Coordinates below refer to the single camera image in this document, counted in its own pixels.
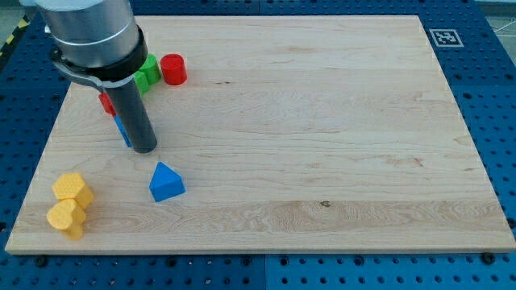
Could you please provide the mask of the black flange ring with bracket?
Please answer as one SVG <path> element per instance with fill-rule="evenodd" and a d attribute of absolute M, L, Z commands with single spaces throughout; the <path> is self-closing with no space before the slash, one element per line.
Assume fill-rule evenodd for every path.
<path fill-rule="evenodd" d="M 119 83 L 138 71 L 148 57 L 144 33 L 138 25 L 136 27 L 139 38 L 135 48 L 127 56 L 113 64 L 96 68 L 81 67 L 67 60 L 59 48 L 49 52 L 51 62 L 61 75 L 79 85 L 95 89 L 116 87 L 117 84 L 120 86 Z"/>

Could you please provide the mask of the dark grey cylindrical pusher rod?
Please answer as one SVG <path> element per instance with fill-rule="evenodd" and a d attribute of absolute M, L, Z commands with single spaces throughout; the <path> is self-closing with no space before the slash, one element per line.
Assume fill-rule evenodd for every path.
<path fill-rule="evenodd" d="M 133 150 L 141 154 L 153 151 L 157 138 L 134 78 L 104 81 L 103 85 Z"/>

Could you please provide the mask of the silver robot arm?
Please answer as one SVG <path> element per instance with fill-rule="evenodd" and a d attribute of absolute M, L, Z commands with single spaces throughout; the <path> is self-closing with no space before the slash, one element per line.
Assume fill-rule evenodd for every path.
<path fill-rule="evenodd" d="M 107 93 L 134 151 L 149 153 L 157 138 L 135 73 L 148 57 L 142 29 L 128 0 L 26 0 L 40 12 L 56 43 L 57 70 L 72 82 Z"/>

